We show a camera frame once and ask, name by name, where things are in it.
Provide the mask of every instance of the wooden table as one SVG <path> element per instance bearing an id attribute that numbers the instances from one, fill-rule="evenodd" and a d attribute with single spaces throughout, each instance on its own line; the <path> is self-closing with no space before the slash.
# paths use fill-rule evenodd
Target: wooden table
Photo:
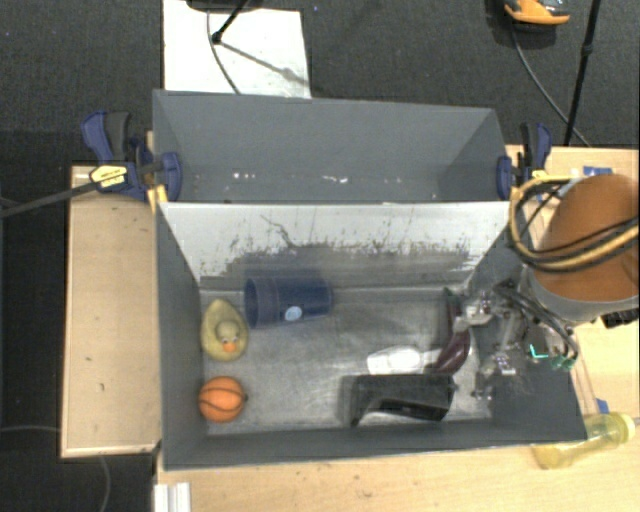
<path id="1" fill-rule="evenodd" d="M 581 174 L 584 165 L 637 180 L 638 152 L 555 148 L 547 170 Z M 85 174 L 74 169 L 74 185 Z M 152 233 L 142 203 L 98 194 L 72 202 L 63 456 L 150 452 L 161 437 Z M 578 337 L 595 394 L 640 416 L 638 323 L 589 324 Z M 169 473 L 159 464 L 157 474 L 190 483 L 194 512 L 635 510 L 639 478 L 638 439 L 560 471 L 538 469 L 519 447 Z"/>

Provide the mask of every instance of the white paper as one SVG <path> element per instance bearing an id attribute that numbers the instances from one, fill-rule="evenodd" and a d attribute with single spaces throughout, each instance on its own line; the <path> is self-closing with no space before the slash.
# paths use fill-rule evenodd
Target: white paper
<path id="1" fill-rule="evenodd" d="M 367 368 L 371 375 L 397 373 L 422 373 L 427 364 L 435 363 L 440 349 L 420 352 L 411 346 L 385 348 L 367 357 Z"/>
<path id="2" fill-rule="evenodd" d="M 211 33 L 228 14 L 210 15 Z M 217 45 L 220 61 L 242 94 L 310 98 L 297 11 L 240 13 Z M 207 39 L 207 16 L 184 0 L 164 0 L 164 87 L 171 91 L 231 93 Z"/>

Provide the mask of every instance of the orange ball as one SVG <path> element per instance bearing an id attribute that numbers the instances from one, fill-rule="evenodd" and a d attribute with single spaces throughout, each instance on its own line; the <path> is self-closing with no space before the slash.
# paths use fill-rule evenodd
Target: orange ball
<path id="1" fill-rule="evenodd" d="M 215 377 L 206 382 L 198 395 L 200 412 L 209 421 L 227 423 L 236 419 L 247 400 L 240 383 L 231 377 Z"/>

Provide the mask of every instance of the gray bin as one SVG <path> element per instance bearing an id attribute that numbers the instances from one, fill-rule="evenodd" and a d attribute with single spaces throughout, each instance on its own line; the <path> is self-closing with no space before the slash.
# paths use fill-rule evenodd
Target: gray bin
<path id="1" fill-rule="evenodd" d="M 442 423 L 345 422 L 345 386 L 367 372 L 368 354 L 440 346 L 445 287 L 482 289 L 521 268 L 504 246 L 507 205 L 491 201 L 504 151 L 492 112 L 158 92 L 154 132 L 156 151 L 178 151 L 187 178 L 181 201 L 157 215 L 167 470 L 584 438 L 569 376 L 547 366 L 491 403 L 470 396 L 491 327 L 474 332 Z M 215 362 L 200 348 L 201 314 L 217 297 L 242 312 L 256 275 L 322 276 L 333 311 L 251 331 L 240 359 Z M 250 397 L 228 424 L 197 406 L 219 375 Z"/>

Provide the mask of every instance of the yellow plastic part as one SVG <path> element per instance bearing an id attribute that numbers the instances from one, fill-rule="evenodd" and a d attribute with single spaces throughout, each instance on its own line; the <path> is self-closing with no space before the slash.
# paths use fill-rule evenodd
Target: yellow plastic part
<path id="1" fill-rule="evenodd" d="M 543 469 L 571 466 L 587 455 L 612 450 L 628 442 L 635 435 L 635 423 L 627 414 L 598 414 L 585 420 L 588 439 L 575 443 L 535 446 L 533 453 Z"/>

